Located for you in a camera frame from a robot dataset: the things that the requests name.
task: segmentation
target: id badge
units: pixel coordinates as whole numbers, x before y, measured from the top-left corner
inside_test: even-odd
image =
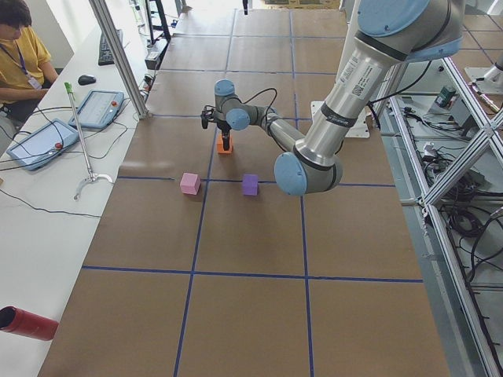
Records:
[[[33,87],[33,89],[39,90],[42,88],[40,82],[32,75],[28,75],[28,84],[30,84]]]

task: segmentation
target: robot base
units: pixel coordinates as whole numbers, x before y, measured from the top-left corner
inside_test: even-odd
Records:
[[[480,77],[484,77],[487,71],[489,71],[489,68],[466,67],[464,70],[466,71],[466,74],[470,78],[470,81],[475,81]],[[503,88],[496,86],[494,82],[482,80],[477,81],[476,83],[480,91],[484,94],[503,94]]]
[[[323,101],[313,101],[311,102],[311,115],[314,116],[314,113],[323,105]],[[352,126],[349,131],[347,131],[346,137],[362,137],[368,138],[370,137],[369,128],[367,127],[367,123],[365,122],[365,118],[367,117],[365,113],[365,109],[360,112],[358,116],[358,120]]]

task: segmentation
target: lanyard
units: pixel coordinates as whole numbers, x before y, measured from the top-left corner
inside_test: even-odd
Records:
[[[19,65],[17,63],[16,59],[13,58],[13,56],[9,53],[9,51],[7,51],[7,49],[1,43],[0,43],[0,49],[2,49],[4,53],[6,53],[7,55],[9,55],[9,57],[14,61],[14,63],[16,63],[16,65],[19,68],[21,68],[21,71],[23,71],[23,73],[25,75],[28,75],[28,71],[26,70],[26,65],[24,64],[23,54],[21,53],[21,50],[19,49],[19,46],[17,45],[17,42],[15,42],[15,43],[16,43],[16,47],[17,47],[17,52],[19,53],[19,60],[21,62],[21,65]]]

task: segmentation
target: keyboard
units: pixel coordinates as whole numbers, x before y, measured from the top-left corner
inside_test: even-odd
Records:
[[[117,30],[117,36],[119,37],[120,43],[122,45],[123,42],[123,31],[122,30]],[[110,50],[110,47],[108,47],[107,40],[105,38],[105,35],[101,33],[101,38],[100,38],[100,53],[98,55],[97,59],[97,65],[109,65],[113,64],[113,55],[112,51]]]

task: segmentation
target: white table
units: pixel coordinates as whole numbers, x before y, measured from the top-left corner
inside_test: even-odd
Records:
[[[123,46],[140,84],[144,74],[148,73],[144,62],[146,49],[136,27],[128,24],[128,17],[122,17],[121,20],[125,24],[116,26],[123,29]],[[116,66],[97,65],[100,34],[98,28],[90,33],[39,104],[40,108],[69,106],[64,82],[73,85],[77,104],[93,89],[122,90],[128,97]],[[97,82],[79,86],[77,79],[82,74],[95,75]],[[45,113],[49,119],[64,121],[72,116],[69,110]],[[127,132],[104,159],[91,160],[95,172],[108,174],[114,181],[138,121],[131,103],[116,121],[124,126],[112,124],[103,132],[86,139],[88,152],[92,156],[102,156],[124,131],[124,127],[127,128]],[[23,130],[32,132],[47,123],[41,114],[33,115]],[[77,143],[69,150],[77,152],[82,151],[82,148]],[[6,154],[1,158],[4,161],[7,159],[9,157]],[[12,162],[0,163],[1,169],[14,166],[16,164]],[[77,184],[87,175],[83,154],[65,153],[35,172],[24,169],[0,171],[0,178],[4,180],[0,189],[35,207],[101,215],[112,190],[112,185],[107,181],[86,185],[80,199],[73,200]],[[0,192],[0,308],[12,305],[59,320],[98,222],[98,218],[33,210]],[[49,347],[50,342],[0,332],[0,375],[37,375]]]

